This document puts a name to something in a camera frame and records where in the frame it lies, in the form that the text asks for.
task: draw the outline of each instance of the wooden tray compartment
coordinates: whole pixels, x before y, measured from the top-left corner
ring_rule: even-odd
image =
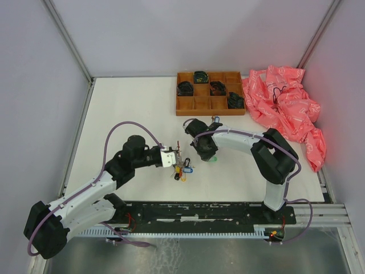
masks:
[[[210,84],[194,84],[194,72],[179,72],[177,83],[188,81],[194,86],[194,96],[177,96],[177,116],[213,116],[213,115],[244,115],[246,104],[241,109],[228,109],[227,97],[230,92],[243,96],[244,92],[239,71],[212,71],[207,72],[209,83],[220,81],[226,86],[226,96],[210,96]]]

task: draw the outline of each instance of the pink plastic bag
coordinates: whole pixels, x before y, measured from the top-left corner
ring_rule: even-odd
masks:
[[[313,125],[321,106],[303,89],[304,72],[269,66],[267,70],[251,70],[242,82],[252,118],[266,128],[276,128],[290,141],[304,142],[307,159],[317,172],[325,162],[326,144],[321,130]]]

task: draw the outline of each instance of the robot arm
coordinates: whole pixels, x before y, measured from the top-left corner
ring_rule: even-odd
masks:
[[[191,143],[203,161],[208,161],[221,147],[228,147],[253,155],[261,175],[266,179],[264,204],[273,211],[277,211],[283,206],[287,190],[287,177],[293,172],[295,161],[260,137],[282,147],[296,159],[298,159],[298,155],[277,130],[270,128],[262,134],[246,132],[246,135],[242,135],[238,133],[240,130],[229,128],[221,123],[213,122],[207,126],[198,119],[193,119],[184,126],[184,130],[193,138],[203,132],[218,131],[202,135],[198,137],[197,142]]]
[[[43,202],[34,204],[28,216],[24,235],[30,239],[44,217],[62,205],[40,227],[33,240],[33,246],[42,257],[49,259],[60,252],[78,233],[102,221],[124,216],[126,204],[113,192],[134,177],[136,168],[152,165],[170,167],[174,164],[176,164],[176,151],[159,146],[149,148],[143,137],[131,136],[124,143],[123,149],[106,163],[98,182],[94,183],[95,178],[92,178],[78,190],[48,205]],[[75,197],[67,204],[62,204],[73,196]]]

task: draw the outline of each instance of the white table surface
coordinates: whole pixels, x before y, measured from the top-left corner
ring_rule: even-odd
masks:
[[[80,187],[97,174],[102,165],[103,147],[109,130],[117,123],[131,120],[141,123],[164,145],[176,147],[180,141],[182,156],[189,157],[196,167],[187,174],[186,182],[171,177],[173,168],[144,167],[135,177],[116,191],[123,200],[146,201],[206,201],[261,202],[266,181],[251,155],[228,148],[219,149],[218,161],[200,160],[189,146],[192,138],[184,133],[183,122],[191,117],[175,115],[175,77],[98,78],[72,165],[66,194]],[[210,124],[211,118],[198,119]],[[244,116],[221,116],[220,122],[233,128],[264,132],[266,129]],[[122,149],[131,135],[145,137],[146,144],[154,141],[140,128],[124,125],[114,131],[109,141],[107,159]],[[288,199],[306,198],[323,202],[318,177],[303,154],[302,146],[289,142],[299,155],[302,171],[291,180]]]

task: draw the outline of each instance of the white cable tray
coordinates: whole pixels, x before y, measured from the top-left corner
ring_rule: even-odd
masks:
[[[255,227],[253,233],[129,233],[123,237],[143,237],[143,238],[189,238],[189,239],[268,239],[264,235],[264,228]],[[115,237],[110,229],[106,227],[91,227],[77,237]]]

